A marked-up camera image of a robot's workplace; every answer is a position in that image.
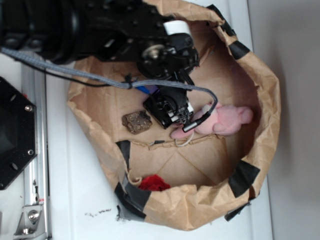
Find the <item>black mounting plate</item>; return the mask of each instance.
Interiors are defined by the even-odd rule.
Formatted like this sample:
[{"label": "black mounting plate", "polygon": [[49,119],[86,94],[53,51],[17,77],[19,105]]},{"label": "black mounting plate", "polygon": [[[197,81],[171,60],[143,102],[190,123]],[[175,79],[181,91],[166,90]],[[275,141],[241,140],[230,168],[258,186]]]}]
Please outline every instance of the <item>black mounting plate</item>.
[{"label": "black mounting plate", "polygon": [[0,77],[0,190],[37,155],[36,106]]}]

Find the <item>gray braided cable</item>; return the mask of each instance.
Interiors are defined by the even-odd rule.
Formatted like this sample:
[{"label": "gray braided cable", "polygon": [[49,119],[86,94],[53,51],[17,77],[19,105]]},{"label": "gray braided cable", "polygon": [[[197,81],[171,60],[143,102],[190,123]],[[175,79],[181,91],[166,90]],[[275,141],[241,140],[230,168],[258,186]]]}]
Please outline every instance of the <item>gray braided cable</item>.
[{"label": "gray braided cable", "polygon": [[196,90],[196,91],[205,92],[205,93],[211,95],[211,97],[214,99],[214,103],[212,104],[211,108],[208,111],[209,114],[211,114],[213,112],[213,110],[215,109],[215,107],[218,103],[217,96],[211,90],[209,90],[207,88],[199,87],[199,86],[187,85],[187,84],[184,84],[181,82],[176,82],[176,81],[153,80],[153,79],[136,81],[136,82],[132,82],[132,83],[118,82],[118,81],[109,79],[107,77],[103,77],[103,76],[96,75],[93,73],[84,72],[84,71],[80,71],[80,70],[76,70],[76,69],[71,69],[71,68],[67,68],[64,66],[53,64],[51,62],[42,61],[42,60],[36,59],[34,57],[28,56],[24,53],[21,53],[19,51],[9,49],[6,47],[2,47],[1,52],[5,55],[15,59],[15,60],[21,61],[22,63],[25,62],[30,65],[37,66],[37,67],[44,68],[44,69],[49,69],[49,70],[52,70],[55,72],[60,72],[60,73],[64,73],[64,74],[69,74],[69,75],[73,75],[73,76],[96,80],[101,83],[109,84],[113,87],[121,88],[121,89],[130,89],[130,88],[137,88],[137,87],[142,87],[142,86],[159,85],[159,86],[165,86],[165,87],[172,87],[172,88]]}]

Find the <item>brown rock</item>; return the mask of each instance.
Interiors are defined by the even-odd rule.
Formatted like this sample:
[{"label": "brown rock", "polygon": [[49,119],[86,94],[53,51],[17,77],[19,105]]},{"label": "brown rock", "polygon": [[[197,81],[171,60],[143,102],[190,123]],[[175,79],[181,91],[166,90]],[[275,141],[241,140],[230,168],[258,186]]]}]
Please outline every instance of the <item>brown rock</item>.
[{"label": "brown rock", "polygon": [[126,126],[133,134],[140,134],[147,131],[151,125],[151,118],[146,111],[137,111],[122,117],[122,125]]}]

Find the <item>pink plush toy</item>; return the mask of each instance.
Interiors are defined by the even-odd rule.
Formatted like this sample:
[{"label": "pink plush toy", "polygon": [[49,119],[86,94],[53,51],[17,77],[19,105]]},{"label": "pink plush toy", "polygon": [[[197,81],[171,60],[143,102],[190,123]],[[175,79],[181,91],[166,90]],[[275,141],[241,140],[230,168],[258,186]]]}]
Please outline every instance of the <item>pink plush toy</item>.
[{"label": "pink plush toy", "polygon": [[[202,117],[211,107],[206,104],[202,110],[198,111],[192,118],[192,121]],[[249,124],[252,121],[254,113],[247,106],[235,107],[232,105],[222,106],[219,102],[213,110],[211,116],[196,128],[184,132],[183,126],[171,133],[172,139],[183,139],[191,135],[194,131],[199,134],[209,135],[217,134],[228,136],[235,134],[241,128],[242,124]]]}]

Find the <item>gray wall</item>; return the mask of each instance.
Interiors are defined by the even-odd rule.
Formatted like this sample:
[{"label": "gray wall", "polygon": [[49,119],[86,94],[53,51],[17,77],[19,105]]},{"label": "gray wall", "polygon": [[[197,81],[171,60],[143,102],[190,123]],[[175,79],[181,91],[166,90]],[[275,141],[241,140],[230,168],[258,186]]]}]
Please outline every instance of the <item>gray wall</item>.
[{"label": "gray wall", "polygon": [[320,0],[248,0],[254,52],[280,79],[268,182],[275,240],[320,239]]}]

